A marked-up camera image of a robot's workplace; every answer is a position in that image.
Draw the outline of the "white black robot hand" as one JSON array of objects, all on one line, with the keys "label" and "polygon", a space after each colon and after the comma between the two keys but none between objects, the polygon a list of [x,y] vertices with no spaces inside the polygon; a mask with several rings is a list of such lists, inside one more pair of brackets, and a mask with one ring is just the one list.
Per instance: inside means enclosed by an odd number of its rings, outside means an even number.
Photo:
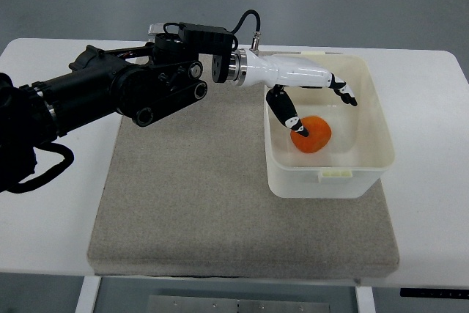
[{"label": "white black robot hand", "polygon": [[284,91],[286,86],[329,88],[344,103],[358,105],[352,89],[345,81],[302,56],[257,56],[252,51],[239,49],[232,54],[227,79],[236,86],[264,84],[268,87],[266,102],[271,111],[283,126],[303,137],[309,136],[309,129],[300,121],[294,103]]}]

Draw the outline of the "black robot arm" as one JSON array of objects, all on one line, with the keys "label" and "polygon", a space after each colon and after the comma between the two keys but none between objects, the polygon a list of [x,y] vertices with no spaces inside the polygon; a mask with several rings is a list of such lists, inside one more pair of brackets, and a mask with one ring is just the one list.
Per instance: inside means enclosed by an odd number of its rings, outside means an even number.
[{"label": "black robot arm", "polygon": [[207,94],[202,54],[215,59],[213,79],[225,82],[238,41],[222,27],[179,23],[140,47],[88,45],[67,75],[15,87],[1,75],[1,189],[33,191],[74,160],[57,139],[112,113],[148,126]]}]

